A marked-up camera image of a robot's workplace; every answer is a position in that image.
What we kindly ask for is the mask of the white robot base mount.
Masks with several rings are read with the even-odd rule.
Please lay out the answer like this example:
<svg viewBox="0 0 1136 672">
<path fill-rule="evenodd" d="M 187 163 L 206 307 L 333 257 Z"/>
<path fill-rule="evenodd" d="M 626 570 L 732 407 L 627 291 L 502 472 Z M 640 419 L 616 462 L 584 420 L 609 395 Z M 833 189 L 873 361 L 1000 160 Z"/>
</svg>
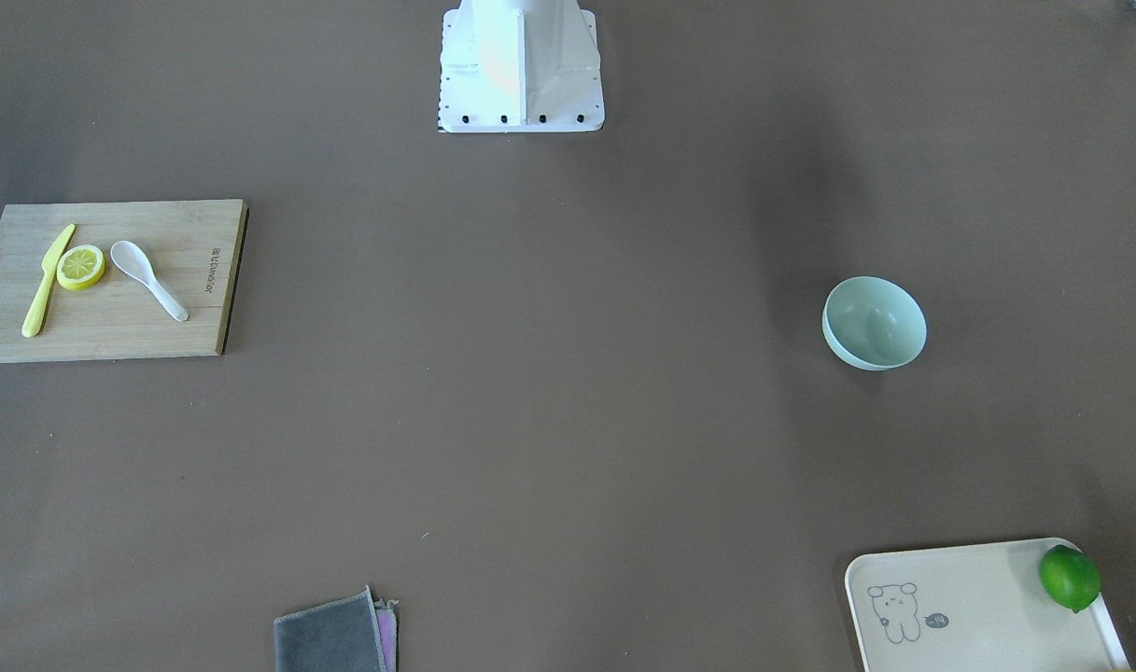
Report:
<svg viewBox="0 0 1136 672">
<path fill-rule="evenodd" d="M 596 17 L 576 1 L 461 1 L 443 14 L 440 66 L 440 132 L 605 124 Z"/>
</svg>

